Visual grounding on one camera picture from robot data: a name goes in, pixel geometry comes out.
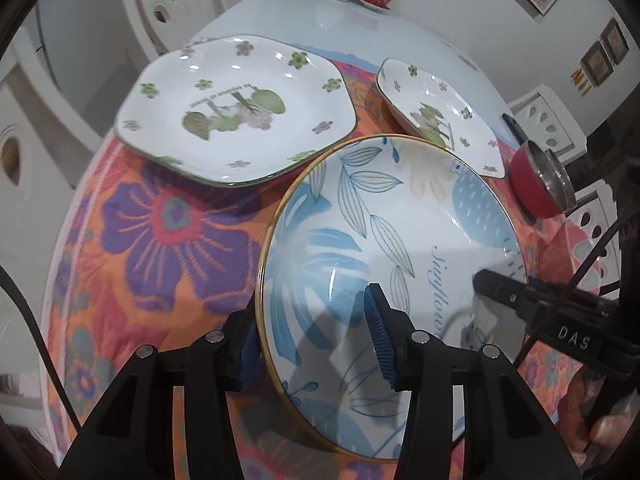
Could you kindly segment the person's hand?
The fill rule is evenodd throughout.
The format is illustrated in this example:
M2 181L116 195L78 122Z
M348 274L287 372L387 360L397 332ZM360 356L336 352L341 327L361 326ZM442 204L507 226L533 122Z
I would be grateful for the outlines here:
M581 467L587 460L588 445L617 448L631 426L631 410L601 417L592 426L584 419L586 405L601 388L597 379L588 377L589 368L582 366L573 376L558 404L558 428L574 462Z

